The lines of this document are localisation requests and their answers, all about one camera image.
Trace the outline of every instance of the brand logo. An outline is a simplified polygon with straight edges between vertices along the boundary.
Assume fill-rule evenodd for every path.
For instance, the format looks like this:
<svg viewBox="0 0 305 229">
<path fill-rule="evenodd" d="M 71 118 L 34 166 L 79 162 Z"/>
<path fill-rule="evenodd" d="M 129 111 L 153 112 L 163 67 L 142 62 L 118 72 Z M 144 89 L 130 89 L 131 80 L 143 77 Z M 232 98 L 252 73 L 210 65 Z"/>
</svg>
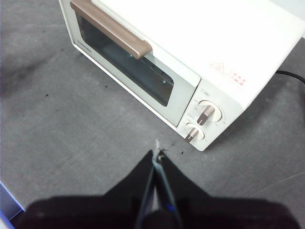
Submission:
<svg viewBox="0 0 305 229">
<path fill-rule="evenodd" d="M 91 52 L 91 50 L 90 50 L 88 47 L 86 47 L 82 42 L 80 42 L 79 40 L 77 40 L 77 42 L 78 42 L 85 50 L 87 50 L 88 52 Z"/>
</svg>

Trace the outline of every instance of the oven door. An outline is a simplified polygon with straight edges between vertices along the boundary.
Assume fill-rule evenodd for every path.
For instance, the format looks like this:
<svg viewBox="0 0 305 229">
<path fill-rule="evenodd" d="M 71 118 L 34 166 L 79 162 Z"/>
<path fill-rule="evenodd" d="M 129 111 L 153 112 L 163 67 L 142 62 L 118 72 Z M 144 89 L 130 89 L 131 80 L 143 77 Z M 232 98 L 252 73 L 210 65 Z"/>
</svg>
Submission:
<svg viewBox="0 0 305 229">
<path fill-rule="evenodd" d="M 139 52 L 132 52 L 132 48 L 128 49 L 132 43 L 126 45 L 127 42 L 124 41 L 126 34 L 118 37 L 120 33 L 117 33 L 113 37 L 113 34 L 109 36 L 107 32 L 102 32 L 97 21 L 103 18 L 97 17 L 102 17 L 105 12 L 90 0 L 61 0 L 60 3 L 72 42 L 106 69 L 111 77 L 134 92 L 147 107 L 177 126 L 197 85 L 191 85 L 155 58 L 148 43 L 144 43 L 146 47 L 137 47 Z M 95 12 L 94 18 L 88 13 L 92 9 Z"/>
</svg>

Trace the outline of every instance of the control panel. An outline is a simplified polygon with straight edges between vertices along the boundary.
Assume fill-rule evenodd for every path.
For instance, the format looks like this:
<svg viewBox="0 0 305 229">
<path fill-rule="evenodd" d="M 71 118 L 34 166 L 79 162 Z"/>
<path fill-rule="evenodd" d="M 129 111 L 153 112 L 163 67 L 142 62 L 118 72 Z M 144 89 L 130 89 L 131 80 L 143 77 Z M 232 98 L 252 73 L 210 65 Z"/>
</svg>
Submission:
<svg viewBox="0 0 305 229">
<path fill-rule="evenodd" d="M 223 97 L 212 86 L 207 86 L 207 91 L 202 85 L 207 83 L 197 88 L 176 130 L 201 151 L 228 126 L 223 107 L 231 105 L 227 99 L 219 100 Z"/>
<path fill-rule="evenodd" d="M 222 113 L 220 109 L 210 101 L 202 100 L 198 103 L 198 106 L 195 109 L 197 114 L 194 115 L 197 118 L 197 124 L 187 123 L 185 129 L 190 129 L 190 132 L 185 137 L 186 142 L 191 142 L 194 138 L 202 140 L 204 138 L 204 132 L 200 128 L 203 126 L 207 121 L 209 122 L 218 122 L 221 117 Z"/>
</svg>

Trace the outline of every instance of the timer knob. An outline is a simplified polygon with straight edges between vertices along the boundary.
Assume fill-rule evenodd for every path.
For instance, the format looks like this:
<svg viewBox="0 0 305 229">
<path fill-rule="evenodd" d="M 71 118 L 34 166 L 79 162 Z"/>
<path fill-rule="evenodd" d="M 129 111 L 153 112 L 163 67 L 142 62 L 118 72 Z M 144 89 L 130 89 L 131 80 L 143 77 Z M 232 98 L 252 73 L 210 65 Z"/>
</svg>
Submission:
<svg viewBox="0 0 305 229">
<path fill-rule="evenodd" d="M 190 143 L 194 138 L 202 140 L 204 138 L 203 131 L 195 124 L 188 123 L 185 126 L 185 130 L 187 131 L 187 136 L 185 137 L 185 141 Z"/>
<path fill-rule="evenodd" d="M 189 134 L 185 137 L 185 141 L 187 143 L 190 143 L 190 141 L 192 141 L 192 139 L 199 133 L 199 130 L 197 128 L 193 128 Z"/>
</svg>

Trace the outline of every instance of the warning symbol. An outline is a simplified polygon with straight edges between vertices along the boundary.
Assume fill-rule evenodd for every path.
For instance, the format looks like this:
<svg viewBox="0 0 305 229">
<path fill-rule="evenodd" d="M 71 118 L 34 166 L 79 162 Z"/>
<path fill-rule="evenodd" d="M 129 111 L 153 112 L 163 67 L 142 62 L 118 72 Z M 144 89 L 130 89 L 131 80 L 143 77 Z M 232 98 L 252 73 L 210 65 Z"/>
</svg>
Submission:
<svg viewBox="0 0 305 229">
<path fill-rule="evenodd" d="M 211 67 L 224 74 L 224 63 L 213 63 Z"/>
</svg>

